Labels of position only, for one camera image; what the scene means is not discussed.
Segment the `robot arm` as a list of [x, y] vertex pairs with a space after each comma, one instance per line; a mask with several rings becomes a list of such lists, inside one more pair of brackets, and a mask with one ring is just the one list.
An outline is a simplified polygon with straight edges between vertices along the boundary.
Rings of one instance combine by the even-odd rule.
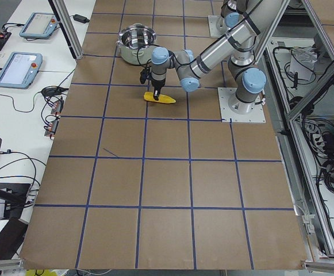
[[251, 107], [257, 94], [266, 83], [266, 76], [254, 67], [254, 48], [256, 39], [265, 32], [281, 15], [286, 7], [285, 1], [237, 1], [235, 10], [231, 10], [229, 1], [224, 1], [221, 15], [228, 30], [211, 43], [198, 56], [189, 49], [170, 51], [165, 47], [156, 47], [152, 51], [151, 80], [154, 91], [144, 98], [149, 101], [163, 102], [161, 89], [166, 83], [168, 69], [175, 69], [181, 87], [186, 92], [199, 88], [199, 80], [211, 72], [225, 58], [229, 59], [229, 70], [238, 89], [233, 97], [241, 112], [242, 106]]

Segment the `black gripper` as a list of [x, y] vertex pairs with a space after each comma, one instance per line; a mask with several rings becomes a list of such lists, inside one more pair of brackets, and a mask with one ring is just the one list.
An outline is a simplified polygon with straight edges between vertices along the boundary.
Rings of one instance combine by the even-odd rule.
[[165, 86], [165, 79], [152, 79], [151, 82], [152, 86], [154, 87], [153, 97], [155, 98], [155, 100], [159, 100], [160, 91]]

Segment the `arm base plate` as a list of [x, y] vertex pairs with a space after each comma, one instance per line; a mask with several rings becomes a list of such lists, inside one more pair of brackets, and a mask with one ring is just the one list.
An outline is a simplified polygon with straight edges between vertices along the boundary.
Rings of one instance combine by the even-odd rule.
[[222, 122], [266, 123], [263, 105], [260, 103], [260, 94], [256, 95], [253, 102], [244, 103], [236, 97], [234, 87], [219, 87], [217, 90]]
[[221, 16], [208, 16], [209, 33], [210, 37], [218, 38], [228, 30], [232, 29], [236, 20], [233, 20], [231, 15], [227, 15], [224, 18]]

